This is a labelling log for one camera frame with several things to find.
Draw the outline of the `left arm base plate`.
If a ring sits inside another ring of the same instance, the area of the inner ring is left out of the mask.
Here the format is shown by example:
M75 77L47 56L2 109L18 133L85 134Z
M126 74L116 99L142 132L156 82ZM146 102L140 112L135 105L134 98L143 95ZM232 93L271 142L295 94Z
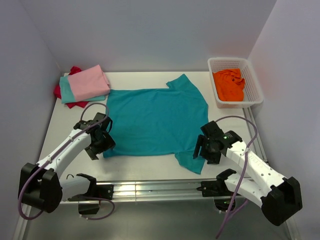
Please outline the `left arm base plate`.
M112 200L113 193L114 193L114 185L113 184L98 184L96 186L94 196L96 198Z

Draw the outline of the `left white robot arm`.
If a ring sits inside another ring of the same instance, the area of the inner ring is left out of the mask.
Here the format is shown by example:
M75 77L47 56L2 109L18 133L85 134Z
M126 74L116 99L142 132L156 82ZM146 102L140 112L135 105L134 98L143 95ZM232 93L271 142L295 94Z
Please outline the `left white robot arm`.
M78 173L73 178L61 180L71 162L86 151L93 160L97 155L112 149L115 142L109 132L100 125L74 128L68 137L49 155L37 163L26 163L20 172L18 188L18 212L25 220L36 219L23 212L23 205L51 213L61 201L74 197L100 201L95 177Z

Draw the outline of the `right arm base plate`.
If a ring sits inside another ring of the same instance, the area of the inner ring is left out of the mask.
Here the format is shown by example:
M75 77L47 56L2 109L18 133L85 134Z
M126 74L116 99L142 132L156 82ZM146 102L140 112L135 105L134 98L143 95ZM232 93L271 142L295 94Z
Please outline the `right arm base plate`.
M202 197L222 197L228 193L224 188L221 187L217 180L212 181L201 181L200 186L196 188L197 191L201 192Z

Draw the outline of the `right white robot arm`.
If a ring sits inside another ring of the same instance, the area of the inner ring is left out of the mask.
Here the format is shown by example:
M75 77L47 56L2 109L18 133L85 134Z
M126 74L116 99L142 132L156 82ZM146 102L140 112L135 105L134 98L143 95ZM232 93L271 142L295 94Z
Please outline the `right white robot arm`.
M266 219L275 226L280 226L303 208L298 180L272 169L240 137L230 132L218 138L199 135L193 155L206 160L225 156L251 178L242 179L241 173L226 169L215 180L201 182L197 190L203 197L241 195L260 207Z

